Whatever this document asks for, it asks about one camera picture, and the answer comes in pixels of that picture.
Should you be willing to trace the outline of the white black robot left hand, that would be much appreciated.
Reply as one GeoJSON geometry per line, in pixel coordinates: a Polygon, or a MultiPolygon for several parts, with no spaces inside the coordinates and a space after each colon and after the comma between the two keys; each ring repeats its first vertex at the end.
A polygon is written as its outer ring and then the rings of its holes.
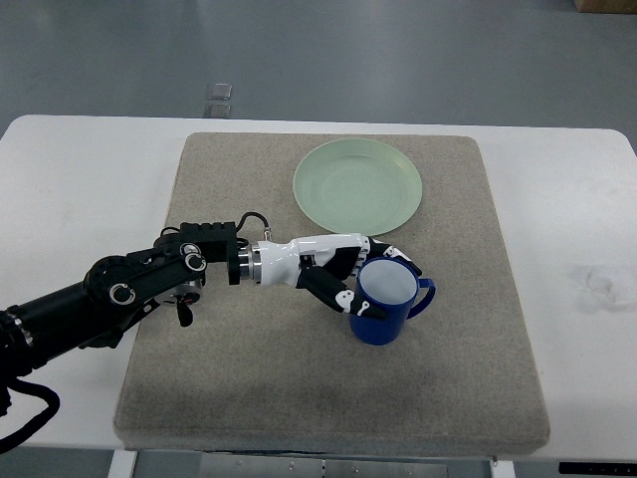
{"type": "Polygon", "coordinates": [[[400,249],[359,233],[303,237],[286,244],[258,241],[243,254],[243,277],[262,286],[287,284],[303,289],[339,313],[374,320],[383,320],[386,313],[345,285],[365,261],[391,258],[422,275],[400,249]]]}

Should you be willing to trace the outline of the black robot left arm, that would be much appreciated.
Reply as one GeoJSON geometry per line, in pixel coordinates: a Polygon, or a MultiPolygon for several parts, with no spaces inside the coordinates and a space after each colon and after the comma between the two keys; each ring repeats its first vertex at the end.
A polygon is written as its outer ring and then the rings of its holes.
{"type": "Polygon", "coordinates": [[[189,326],[208,265],[225,264],[232,285],[261,279],[258,254],[238,235],[242,226],[166,227],[151,248],[104,257],[81,282],[9,307],[1,314],[1,380],[26,376],[75,348],[114,348],[163,302],[175,305],[180,325],[189,326]]]}

